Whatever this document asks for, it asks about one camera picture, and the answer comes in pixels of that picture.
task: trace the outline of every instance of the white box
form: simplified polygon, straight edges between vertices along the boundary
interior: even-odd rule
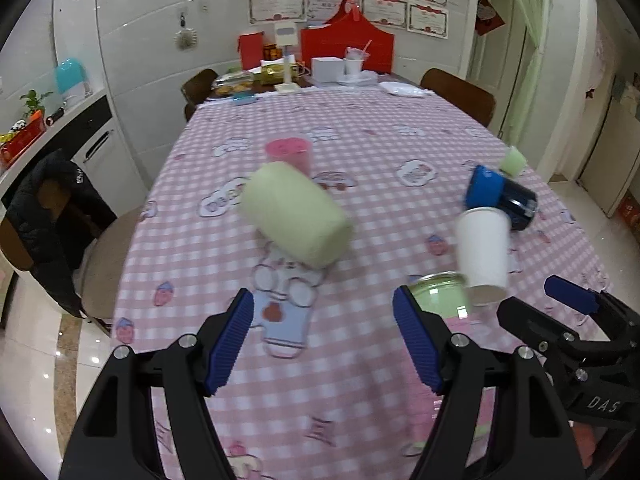
[[[311,77],[319,83],[334,83],[344,75],[344,60],[339,57],[312,57]]]

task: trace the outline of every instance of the tiled floor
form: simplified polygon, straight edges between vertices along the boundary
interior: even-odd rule
[[[587,193],[572,182],[551,187],[591,239],[612,280],[612,291],[638,310],[640,247],[619,218],[607,219]],[[0,406],[15,434],[51,480],[57,478],[61,455],[54,415],[54,372],[63,355],[58,347],[60,310],[30,277],[18,280],[7,329],[0,333]],[[82,323],[78,341],[76,409],[86,399],[110,353],[108,338]]]

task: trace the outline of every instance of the wooden chair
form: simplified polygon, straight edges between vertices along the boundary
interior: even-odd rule
[[[113,317],[120,275],[141,209],[129,211],[102,231],[69,200],[69,191],[61,188],[55,180],[45,180],[38,190],[38,202],[51,211],[53,222],[66,209],[84,222],[97,240],[82,274],[80,296],[89,319],[97,321],[96,325],[108,334],[100,320]],[[7,217],[0,222],[0,250],[16,269],[28,271],[33,267],[33,259]]]
[[[184,107],[184,117],[189,121],[196,110],[196,106],[203,103],[211,94],[211,84],[218,77],[215,70],[206,68],[198,72],[180,87],[182,95],[187,99]]]
[[[494,116],[494,96],[444,70],[439,68],[427,70],[422,76],[420,86],[433,90],[456,108],[473,117],[482,126],[488,127]]]

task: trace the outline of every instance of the tablecloth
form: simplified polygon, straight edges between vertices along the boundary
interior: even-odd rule
[[[291,136],[313,141],[313,179],[356,225],[350,250],[320,271],[262,238],[236,207],[242,184],[266,161],[265,143]],[[207,400],[236,476],[407,478],[416,461],[415,397],[391,296],[411,276],[456,268],[454,223],[471,170],[477,162],[497,167],[504,151],[435,95],[313,89],[201,106],[132,239],[114,344],[163,348],[247,287],[254,323],[229,384]],[[607,275],[536,173],[527,168],[517,180],[538,194],[540,210],[512,235],[510,293],[590,338],[596,325],[545,297],[543,282],[556,273],[603,288]],[[496,307],[482,307],[469,333],[481,346],[511,351],[518,341],[498,326]],[[153,398],[166,474],[178,479],[166,406],[160,392]]]

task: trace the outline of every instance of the green curtain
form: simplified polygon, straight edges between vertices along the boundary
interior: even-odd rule
[[[529,119],[529,111],[540,79],[540,67],[551,10],[551,0],[516,0],[516,2],[524,14],[527,32],[536,50],[531,56],[522,85],[507,114],[508,127],[503,140],[511,146],[517,146]]]

